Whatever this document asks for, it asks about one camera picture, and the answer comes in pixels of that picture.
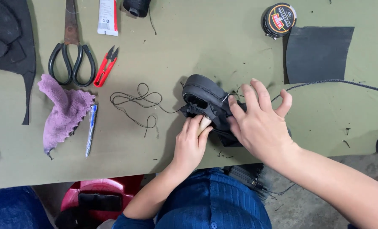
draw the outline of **red stool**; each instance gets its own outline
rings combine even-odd
[[[84,180],[75,182],[66,192],[60,206],[60,211],[79,206],[79,193],[119,195],[122,199],[121,211],[90,210],[90,216],[102,222],[117,219],[128,203],[140,190],[144,175],[123,176],[109,179]]]

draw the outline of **olive green tabletop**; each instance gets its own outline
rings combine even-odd
[[[179,109],[180,82],[191,74],[218,81],[226,91],[237,89],[255,77],[277,96],[283,84],[282,39],[266,37],[260,26],[263,11],[273,0],[152,0],[149,16],[133,18],[117,10],[119,36],[97,34],[99,2],[77,0],[77,18],[82,44],[88,44],[96,65],[115,45],[118,59],[101,88],[84,90],[96,95],[99,105],[90,156],[85,159],[89,120],[75,134],[52,150],[43,152],[44,124],[53,103],[39,91],[37,82],[47,73],[49,56],[64,39],[65,1],[28,1],[34,29],[37,74],[32,89],[30,124],[22,126],[25,88],[22,77],[0,70],[0,188],[19,185],[77,181],[147,174],[161,171],[174,153],[175,136],[184,117],[159,107],[142,108],[129,102],[125,111],[146,124],[157,118],[156,127],[138,126],[110,103],[113,92],[137,96],[144,82],[150,92],[163,96],[161,106]],[[297,12],[297,26],[354,26],[347,55],[345,79],[366,81],[378,87],[378,1],[289,0]],[[77,48],[69,46],[74,62]],[[66,68],[58,57],[56,74],[61,80]],[[87,58],[81,78],[90,76]],[[340,83],[310,85],[290,91],[293,106],[286,117],[293,139],[301,147],[324,156],[371,154],[378,138],[378,92]],[[150,96],[153,101],[159,97]],[[273,102],[277,107],[280,99]],[[351,128],[346,135],[346,128]],[[223,148],[211,136],[199,168],[254,163],[243,148]]]

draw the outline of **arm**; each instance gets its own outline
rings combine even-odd
[[[273,110],[264,85],[253,79],[242,85],[247,112],[229,97],[231,130],[251,154],[278,173],[332,205],[355,226],[378,228],[378,182],[334,160],[300,148],[288,135],[285,115],[292,97],[281,91],[282,104]]]
[[[207,127],[197,137],[202,115],[187,118],[182,131],[176,137],[174,158],[166,169],[144,186],[125,208],[123,214],[130,219],[152,219],[161,209],[166,198],[184,181],[202,160],[207,136],[212,127]]]

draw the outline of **finger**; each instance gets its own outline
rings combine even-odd
[[[199,123],[202,120],[203,115],[198,114],[192,120],[190,121],[189,127],[188,127],[188,133],[197,133],[197,129],[199,128]]]
[[[243,91],[244,99],[246,100],[247,110],[260,110],[254,89],[248,84],[242,84],[241,90]]]
[[[206,143],[207,143],[207,137],[209,136],[209,133],[213,130],[213,127],[208,126],[200,135],[198,138],[198,144],[200,149],[206,149]]]
[[[189,123],[192,120],[192,118],[187,117],[185,123],[183,124],[182,127],[182,132],[186,133],[188,131]]]
[[[270,94],[268,93],[264,84],[253,78],[251,80],[251,85],[254,87],[255,91],[257,91],[258,103],[260,104],[261,110],[265,112],[273,110],[273,107],[271,106]]]
[[[277,113],[279,117],[284,118],[292,106],[292,95],[284,89],[282,89],[279,94],[282,98],[282,103],[275,110],[275,113]]]
[[[240,130],[240,126],[239,126],[236,118],[235,117],[228,117],[227,121],[228,121],[228,123],[230,123],[231,132],[234,134],[234,136],[236,136],[237,139],[239,139],[240,136],[241,136],[241,130]]]
[[[228,97],[228,105],[230,106],[230,111],[232,112],[233,116],[237,119],[242,119],[244,116],[246,116],[246,113],[237,104],[237,100],[234,98],[234,96],[230,95]]]

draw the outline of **black thread spool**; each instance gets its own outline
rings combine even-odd
[[[262,25],[265,34],[274,40],[287,35],[297,22],[297,13],[287,3],[277,3],[265,11]]]
[[[132,15],[145,18],[150,7],[151,0],[124,0],[123,7]]]

